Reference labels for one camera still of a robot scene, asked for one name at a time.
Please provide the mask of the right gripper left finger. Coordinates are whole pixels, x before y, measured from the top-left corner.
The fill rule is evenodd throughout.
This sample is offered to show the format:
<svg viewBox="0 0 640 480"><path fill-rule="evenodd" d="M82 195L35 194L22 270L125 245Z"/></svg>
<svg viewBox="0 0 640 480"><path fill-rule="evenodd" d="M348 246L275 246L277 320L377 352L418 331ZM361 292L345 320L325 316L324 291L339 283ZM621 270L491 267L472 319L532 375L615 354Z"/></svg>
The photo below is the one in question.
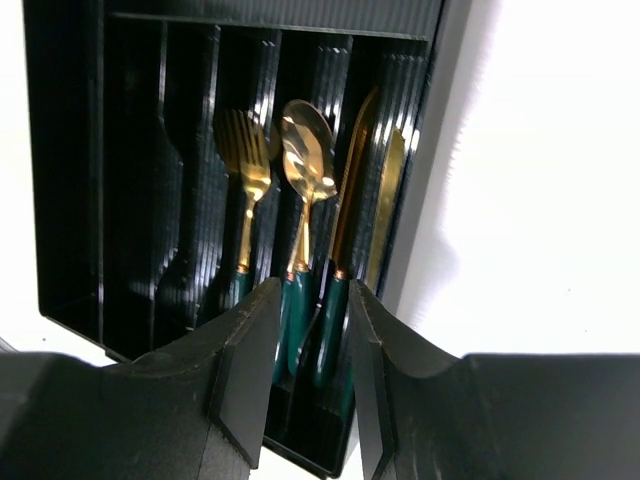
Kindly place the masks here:
<svg viewBox="0 0 640 480"><path fill-rule="evenodd" d="M134 362L105 367L102 479L246 479L259 464L281 286Z"/></svg>

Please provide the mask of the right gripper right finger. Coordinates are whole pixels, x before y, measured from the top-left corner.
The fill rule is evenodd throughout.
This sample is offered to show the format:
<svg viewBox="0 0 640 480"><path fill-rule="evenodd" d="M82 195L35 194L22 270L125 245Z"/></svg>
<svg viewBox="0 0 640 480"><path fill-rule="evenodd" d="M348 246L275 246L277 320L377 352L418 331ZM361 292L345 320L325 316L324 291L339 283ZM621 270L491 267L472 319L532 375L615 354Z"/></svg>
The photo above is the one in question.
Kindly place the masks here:
<svg viewBox="0 0 640 480"><path fill-rule="evenodd" d="M359 280L349 287L349 313L364 478L472 478L473 454L454 417L456 357L394 317Z"/></svg>

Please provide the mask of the gold knife green handle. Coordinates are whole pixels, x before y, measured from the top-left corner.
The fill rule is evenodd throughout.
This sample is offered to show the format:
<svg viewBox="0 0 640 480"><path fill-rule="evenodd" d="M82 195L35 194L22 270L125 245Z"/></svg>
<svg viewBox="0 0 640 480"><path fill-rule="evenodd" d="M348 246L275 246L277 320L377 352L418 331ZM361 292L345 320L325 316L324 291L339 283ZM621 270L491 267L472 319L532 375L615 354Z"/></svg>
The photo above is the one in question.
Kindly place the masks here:
<svg viewBox="0 0 640 480"><path fill-rule="evenodd" d="M346 157L331 239L333 273L323 298L322 333L313 369L313 385L324 387L333 375L347 302L347 280L354 242L362 158L375 120L379 89L373 88L358 112Z"/></svg>
<svg viewBox="0 0 640 480"><path fill-rule="evenodd" d="M390 227L391 217L393 214L396 191L402 170L402 161L405 153L405 140L401 130L392 127L388 146L386 148L383 169L380 178L378 196L376 200L376 211L374 225L372 231L372 239L369 247L368 263L366 270L365 284L375 293L381 270L382 260L387 242L387 235ZM340 332L346 330L344 327L344 318L346 312L346 281L343 282L341 298L339 303L339 326ZM350 367L347 367L347 373L344 378L343 392L339 403L339 414L342 421L346 422L349 414L351 397L352 397L352 373Z"/></svg>

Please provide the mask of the gold spoon green handle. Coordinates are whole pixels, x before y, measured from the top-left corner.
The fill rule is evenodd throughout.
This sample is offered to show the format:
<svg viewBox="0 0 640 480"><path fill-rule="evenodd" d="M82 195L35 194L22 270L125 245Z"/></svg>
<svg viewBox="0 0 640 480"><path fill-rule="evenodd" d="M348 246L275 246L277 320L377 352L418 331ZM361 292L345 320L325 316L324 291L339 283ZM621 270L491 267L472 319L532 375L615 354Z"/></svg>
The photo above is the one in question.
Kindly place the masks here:
<svg viewBox="0 0 640 480"><path fill-rule="evenodd" d="M303 199L295 230L286 275L282 284L280 330L276 346L272 383L281 381L285 371L295 376L300 364L304 339L311 321L311 273L309 270L310 203Z"/></svg>
<svg viewBox="0 0 640 480"><path fill-rule="evenodd" d="M293 190L312 206L337 193L331 163L332 135L321 112L306 100L294 99L283 108L281 117L283 167Z"/></svg>

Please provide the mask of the gold fork green handle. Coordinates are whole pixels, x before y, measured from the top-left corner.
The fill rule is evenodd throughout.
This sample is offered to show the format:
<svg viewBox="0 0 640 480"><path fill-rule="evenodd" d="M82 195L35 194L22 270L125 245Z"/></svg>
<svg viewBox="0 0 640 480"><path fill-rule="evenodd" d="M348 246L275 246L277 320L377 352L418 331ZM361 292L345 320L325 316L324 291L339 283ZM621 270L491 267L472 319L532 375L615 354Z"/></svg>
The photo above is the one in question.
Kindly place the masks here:
<svg viewBox="0 0 640 480"><path fill-rule="evenodd" d="M252 232L256 206L268 193L272 180L266 140L261 124L251 112L226 109L213 120L218 153L231 175L236 175L244 196L238 255L230 274L230 307L251 291Z"/></svg>

